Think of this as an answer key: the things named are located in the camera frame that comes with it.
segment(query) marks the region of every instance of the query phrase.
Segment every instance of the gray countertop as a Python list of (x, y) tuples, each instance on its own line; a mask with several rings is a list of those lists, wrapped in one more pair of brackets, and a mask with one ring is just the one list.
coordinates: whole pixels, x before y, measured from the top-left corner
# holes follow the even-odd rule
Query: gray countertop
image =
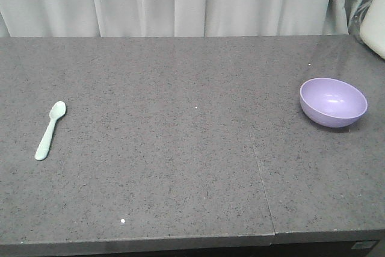
[[(0, 72), (4, 255), (385, 237), (385, 63), (350, 36), (8, 38)], [(367, 114), (310, 121), (317, 76)]]

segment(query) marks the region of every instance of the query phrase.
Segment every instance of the curtain fold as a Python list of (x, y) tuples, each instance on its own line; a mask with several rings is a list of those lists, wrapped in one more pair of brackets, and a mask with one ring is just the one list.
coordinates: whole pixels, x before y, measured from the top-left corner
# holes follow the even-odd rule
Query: curtain fold
[(0, 37), (10, 36), (7, 27), (5, 26), (4, 19), (0, 13)]
[(345, 34), (363, 0), (0, 0), (0, 36)]

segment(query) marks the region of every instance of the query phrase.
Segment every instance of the spoon handle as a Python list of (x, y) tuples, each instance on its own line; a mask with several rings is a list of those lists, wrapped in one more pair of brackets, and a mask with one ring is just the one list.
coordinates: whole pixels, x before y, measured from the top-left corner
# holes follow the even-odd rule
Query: spoon handle
[(52, 140), (52, 134), (54, 133), (54, 129), (55, 129), (55, 124), (56, 124), (56, 120), (51, 119), (49, 121), (46, 132), (44, 133), (44, 136), (40, 141), (39, 146), (37, 147), (37, 151), (35, 154), (35, 159), (37, 161), (41, 161), (45, 159), (48, 155), (49, 147), (51, 145), (51, 140)]

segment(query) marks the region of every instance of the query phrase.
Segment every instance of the purple bowl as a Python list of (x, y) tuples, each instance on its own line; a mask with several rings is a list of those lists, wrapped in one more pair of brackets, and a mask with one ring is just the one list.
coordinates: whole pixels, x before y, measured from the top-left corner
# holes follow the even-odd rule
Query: purple bowl
[(300, 95), (305, 114), (314, 122), (329, 128), (348, 126), (368, 109), (364, 95), (338, 79), (310, 79), (301, 86)]

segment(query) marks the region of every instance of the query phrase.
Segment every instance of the mint green spoon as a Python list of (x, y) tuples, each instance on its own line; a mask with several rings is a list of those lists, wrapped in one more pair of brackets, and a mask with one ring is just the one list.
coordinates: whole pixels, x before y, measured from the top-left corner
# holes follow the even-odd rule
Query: mint green spoon
[(41, 161), (45, 159), (48, 155), (49, 147), (51, 146), (52, 134), (54, 133), (56, 121), (63, 117), (66, 113), (66, 104), (62, 101), (59, 101), (54, 104), (49, 112), (49, 117), (51, 120), (49, 121), (48, 127), (42, 140), (40, 141), (39, 146), (37, 147), (37, 151), (35, 154), (35, 159), (37, 161)]

